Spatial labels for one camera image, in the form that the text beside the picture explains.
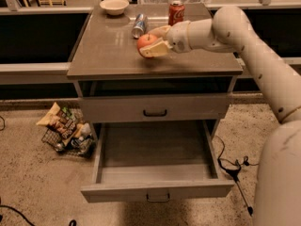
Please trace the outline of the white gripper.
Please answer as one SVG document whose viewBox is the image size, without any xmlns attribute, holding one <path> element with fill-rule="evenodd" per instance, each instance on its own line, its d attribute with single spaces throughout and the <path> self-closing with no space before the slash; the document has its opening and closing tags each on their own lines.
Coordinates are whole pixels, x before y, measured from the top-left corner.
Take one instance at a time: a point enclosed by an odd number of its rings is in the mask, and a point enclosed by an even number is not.
<svg viewBox="0 0 301 226">
<path fill-rule="evenodd" d="M 179 22 L 173 26 L 164 25 L 153 28 L 149 31 L 150 34 L 156 36 L 158 39 L 151 45 L 140 49 L 144 56 L 161 57 L 165 56 L 170 50 L 176 53 L 187 53 L 191 51 L 188 39 L 189 21 Z"/>
</svg>

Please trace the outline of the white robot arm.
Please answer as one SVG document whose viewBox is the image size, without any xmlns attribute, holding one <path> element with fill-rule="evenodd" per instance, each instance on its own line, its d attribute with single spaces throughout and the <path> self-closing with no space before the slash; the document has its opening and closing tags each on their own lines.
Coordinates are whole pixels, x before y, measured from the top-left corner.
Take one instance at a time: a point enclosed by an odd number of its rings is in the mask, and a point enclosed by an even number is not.
<svg viewBox="0 0 301 226">
<path fill-rule="evenodd" d="M 241 57 L 280 123 L 262 147 L 253 226 L 301 226 L 301 75 L 235 6 L 220 8 L 209 20 L 165 25 L 151 34 L 157 39 L 138 48 L 143 57 L 197 49 Z"/>
</svg>

